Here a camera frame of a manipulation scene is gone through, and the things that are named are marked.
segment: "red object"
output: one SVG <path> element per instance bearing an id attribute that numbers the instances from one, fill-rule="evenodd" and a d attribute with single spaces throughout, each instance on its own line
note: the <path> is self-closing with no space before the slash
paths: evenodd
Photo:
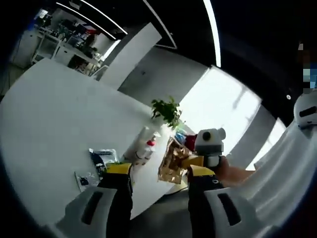
<path id="1" fill-rule="evenodd" d="M 155 145 L 155 141 L 148 140 L 147 145 L 154 146 Z"/>
<path id="2" fill-rule="evenodd" d="M 86 28 L 86 32 L 90 35 L 95 35 L 98 34 L 98 31 L 96 29 L 87 29 Z"/>
<path id="3" fill-rule="evenodd" d="M 191 150 L 191 151 L 195 151 L 195 141 L 197 138 L 197 134 L 196 135 L 187 135 L 186 139 L 185 139 L 185 146 Z"/>

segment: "green plant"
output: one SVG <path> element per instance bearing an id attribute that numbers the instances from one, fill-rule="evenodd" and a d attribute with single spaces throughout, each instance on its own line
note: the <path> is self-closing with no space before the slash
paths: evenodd
<path id="1" fill-rule="evenodd" d="M 178 103 L 175 103 L 175 100 L 170 96 L 170 101 L 168 103 L 163 100 L 152 101 L 153 116 L 152 118 L 163 117 L 164 121 L 167 122 L 169 127 L 175 129 L 180 123 L 180 115 L 182 114 L 181 110 L 178 110 Z"/>

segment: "red bottle cap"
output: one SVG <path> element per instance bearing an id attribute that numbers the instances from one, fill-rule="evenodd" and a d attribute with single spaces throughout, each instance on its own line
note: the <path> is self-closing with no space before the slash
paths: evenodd
<path id="1" fill-rule="evenodd" d="M 148 140 L 147 145 L 154 146 L 155 145 L 155 141 Z"/>

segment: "black ceiling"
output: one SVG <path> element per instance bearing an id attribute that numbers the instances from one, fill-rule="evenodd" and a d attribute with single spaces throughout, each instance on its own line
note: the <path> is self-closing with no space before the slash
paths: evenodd
<path id="1" fill-rule="evenodd" d="M 86 1 L 127 31 L 152 22 L 163 36 L 158 44 L 173 47 L 168 34 L 143 0 Z M 59 2 L 71 7 L 67 0 Z M 73 2 L 81 4 L 81 14 L 116 38 L 125 36 L 91 7 L 80 0 Z M 211 26 L 203 0 L 147 2 L 177 46 L 176 50 L 164 49 L 207 66 L 215 65 Z M 250 87 L 275 117 L 289 124 L 293 118 L 293 104 L 302 93 L 302 67 L 296 63 L 301 39 L 298 6 L 285 0 L 211 0 L 211 4 L 219 31 L 221 68 Z M 287 100 L 286 95 L 291 95 L 292 99 Z"/>

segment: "gray floor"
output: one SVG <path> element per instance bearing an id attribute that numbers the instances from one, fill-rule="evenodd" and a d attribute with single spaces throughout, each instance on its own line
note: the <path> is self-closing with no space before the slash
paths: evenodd
<path id="1" fill-rule="evenodd" d="M 191 238 L 188 190 L 162 197 L 131 221 L 131 238 Z"/>
<path id="2" fill-rule="evenodd" d="M 21 69 L 13 64 L 9 64 L 6 71 L 0 77 L 0 95 L 3 97 L 16 80 L 24 73 L 26 69 Z"/>

